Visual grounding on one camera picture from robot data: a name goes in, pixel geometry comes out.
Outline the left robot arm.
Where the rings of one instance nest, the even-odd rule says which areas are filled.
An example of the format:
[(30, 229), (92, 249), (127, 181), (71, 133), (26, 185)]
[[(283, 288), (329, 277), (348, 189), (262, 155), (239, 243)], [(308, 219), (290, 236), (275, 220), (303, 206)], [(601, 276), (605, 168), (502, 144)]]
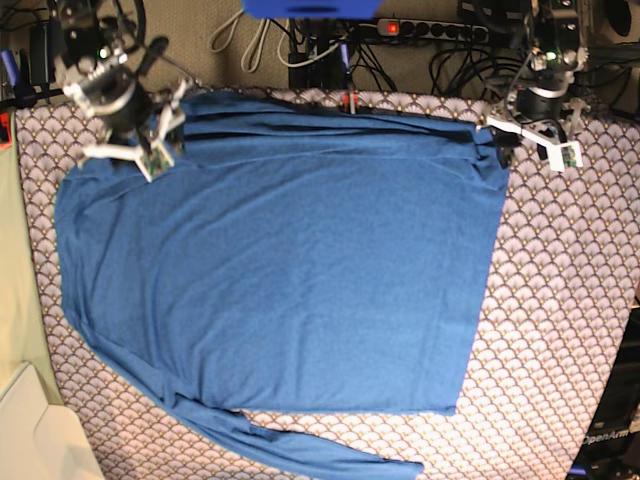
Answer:
[(510, 79), (487, 81), (498, 89), (500, 99), (485, 111), (483, 126), (493, 135), (501, 166), (509, 168), (516, 147), (528, 140), (552, 171), (582, 167), (578, 135), (582, 114), (589, 107), (570, 94), (588, 60), (577, 3), (521, 1), (517, 21), (497, 19), (480, 1), (472, 5), (487, 29), (509, 38), (512, 47), (524, 54)]

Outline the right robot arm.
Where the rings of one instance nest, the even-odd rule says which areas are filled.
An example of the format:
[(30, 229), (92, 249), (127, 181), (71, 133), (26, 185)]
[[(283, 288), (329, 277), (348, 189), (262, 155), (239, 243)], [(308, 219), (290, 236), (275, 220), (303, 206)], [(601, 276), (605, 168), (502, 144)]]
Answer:
[(49, 12), (61, 29), (63, 47), (54, 73), (63, 94), (88, 118), (106, 128), (104, 141), (84, 148), (85, 156), (131, 162), (148, 182), (175, 165), (184, 148), (181, 102), (197, 84), (189, 72), (161, 93), (148, 92), (142, 79), (154, 64), (173, 65), (167, 37), (146, 38), (147, 17), (141, 1), (127, 14), (121, 2), (101, 15), (99, 1), (51, 1)]

